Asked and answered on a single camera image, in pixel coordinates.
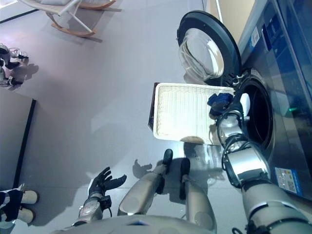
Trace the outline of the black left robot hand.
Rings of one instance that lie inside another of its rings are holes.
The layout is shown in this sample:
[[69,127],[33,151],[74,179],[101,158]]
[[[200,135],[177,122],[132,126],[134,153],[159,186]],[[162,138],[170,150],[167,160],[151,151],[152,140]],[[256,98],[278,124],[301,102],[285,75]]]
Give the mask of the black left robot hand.
[[93,179],[88,190],[89,198],[98,197],[101,199],[105,196],[106,191],[118,188],[125,183],[127,175],[113,179],[111,173],[110,167],[106,167]]

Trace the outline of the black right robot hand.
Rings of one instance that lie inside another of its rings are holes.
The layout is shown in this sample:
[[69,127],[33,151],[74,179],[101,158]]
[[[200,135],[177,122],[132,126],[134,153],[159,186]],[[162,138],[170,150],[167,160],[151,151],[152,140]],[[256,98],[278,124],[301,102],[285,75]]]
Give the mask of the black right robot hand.
[[226,112],[238,110],[243,112],[240,104],[241,94],[232,95],[230,93],[213,94],[209,97],[207,104],[210,108],[210,115],[219,117]]

